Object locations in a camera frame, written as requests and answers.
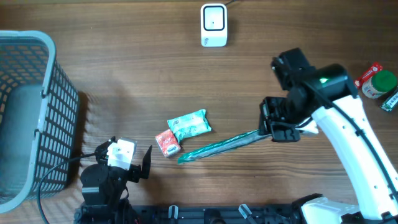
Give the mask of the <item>red white small packet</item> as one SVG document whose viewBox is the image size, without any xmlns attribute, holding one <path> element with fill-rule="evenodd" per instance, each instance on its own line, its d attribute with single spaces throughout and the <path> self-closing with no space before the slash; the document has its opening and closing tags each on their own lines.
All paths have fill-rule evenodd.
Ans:
<svg viewBox="0 0 398 224">
<path fill-rule="evenodd" d="M 155 140 L 158 148 L 166 158 L 181 150 L 180 144 L 170 129 L 156 135 Z"/>
</svg>

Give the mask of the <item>green 3M gloves packet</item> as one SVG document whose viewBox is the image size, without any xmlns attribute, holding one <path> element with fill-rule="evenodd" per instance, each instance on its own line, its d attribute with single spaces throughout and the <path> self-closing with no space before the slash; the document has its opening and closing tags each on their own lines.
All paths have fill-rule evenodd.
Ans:
<svg viewBox="0 0 398 224">
<path fill-rule="evenodd" d="M 207 146 L 203 146 L 199 149 L 196 149 L 192 152 L 185 153 L 178 158 L 177 164 L 181 165 L 189 162 L 194 162 L 199 159 L 232 151 L 234 149 L 247 146 L 252 143 L 269 138 L 270 136 L 271 134 L 269 133 L 262 135 L 259 129 L 247 133 L 242 133 L 232 138 L 212 143 Z"/>
</svg>

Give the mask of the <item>teal white wipes packet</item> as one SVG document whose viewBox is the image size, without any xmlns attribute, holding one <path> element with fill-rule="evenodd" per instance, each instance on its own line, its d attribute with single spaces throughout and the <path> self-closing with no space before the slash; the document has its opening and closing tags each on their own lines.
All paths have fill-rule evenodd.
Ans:
<svg viewBox="0 0 398 224">
<path fill-rule="evenodd" d="M 178 118 L 169 119 L 167 124 L 178 143 L 186 138 L 201 135 L 212 130 L 206 118 L 206 109 L 200 109 Z"/>
</svg>

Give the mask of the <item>red white tube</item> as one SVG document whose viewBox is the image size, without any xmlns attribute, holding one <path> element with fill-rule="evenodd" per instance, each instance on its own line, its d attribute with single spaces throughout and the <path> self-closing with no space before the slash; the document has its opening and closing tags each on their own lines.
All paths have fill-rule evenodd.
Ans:
<svg viewBox="0 0 398 224">
<path fill-rule="evenodd" d="M 368 81 L 373 75 L 383 70 L 383 66 L 375 62 L 373 63 L 359 78 L 355 79 L 354 85 L 357 89 L 360 89 L 364 82 Z"/>
</svg>

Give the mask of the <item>green lidded plastic jar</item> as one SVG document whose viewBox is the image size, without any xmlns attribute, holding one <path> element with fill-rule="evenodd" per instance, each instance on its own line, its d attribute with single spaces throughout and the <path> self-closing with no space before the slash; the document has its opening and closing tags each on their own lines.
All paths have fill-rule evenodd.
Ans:
<svg viewBox="0 0 398 224">
<path fill-rule="evenodd" d="M 397 86 L 397 77 L 388 70 L 381 70 L 363 83 L 361 90 L 363 94 L 376 99 L 390 92 Z"/>
</svg>

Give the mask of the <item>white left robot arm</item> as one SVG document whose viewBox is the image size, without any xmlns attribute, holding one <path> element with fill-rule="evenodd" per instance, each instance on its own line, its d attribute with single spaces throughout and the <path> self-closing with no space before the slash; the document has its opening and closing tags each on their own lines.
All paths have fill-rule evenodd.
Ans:
<svg viewBox="0 0 398 224">
<path fill-rule="evenodd" d="M 95 149 L 96 164 L 80 176 L 84 202 L 76 209 L 74 223 L 140 223 L 128 200 L 127 183 L 138 183 L 150 174 L 152 146 L 141 165 L 132 164 L 137 141 L 114 136 Z"/>
</svg>

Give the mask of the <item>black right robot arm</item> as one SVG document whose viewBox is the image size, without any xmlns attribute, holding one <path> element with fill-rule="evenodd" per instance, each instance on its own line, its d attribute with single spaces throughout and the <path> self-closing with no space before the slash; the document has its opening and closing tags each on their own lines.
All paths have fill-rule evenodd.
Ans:
<svg viewBox="0 0 398 224">
<path fill-rule="evenodd" d="M 345 68 L 311 66 L 291 49 L 274 57 L 271 68 L 286 97 L 264 98 L 259 133 L 275 142 L 296 142 L 304 131 L 321 130 L 354 188 L 357 204 L 311 194 L 292 204 L 300 223 L 396 223 L 397 172 L 376 137 Z"/>
</svg>

